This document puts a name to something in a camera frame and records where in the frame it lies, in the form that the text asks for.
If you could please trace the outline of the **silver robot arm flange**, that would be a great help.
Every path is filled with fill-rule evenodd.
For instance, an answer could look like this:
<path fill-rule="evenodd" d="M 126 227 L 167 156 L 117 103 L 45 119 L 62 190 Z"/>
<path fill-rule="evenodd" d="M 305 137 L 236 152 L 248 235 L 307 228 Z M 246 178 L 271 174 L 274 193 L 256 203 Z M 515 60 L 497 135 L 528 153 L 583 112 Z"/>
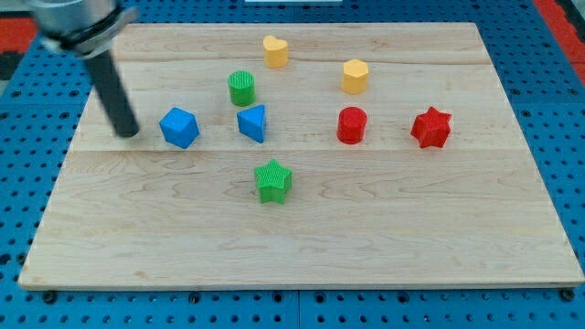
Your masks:
<path fill-rule="evenodd" d="M 139 11 L 119 0 L 26 0 L 25 5 L 43 35 L 43 43 L 57 52 L 73 51 L 95 58 L 134 22 Z"/>

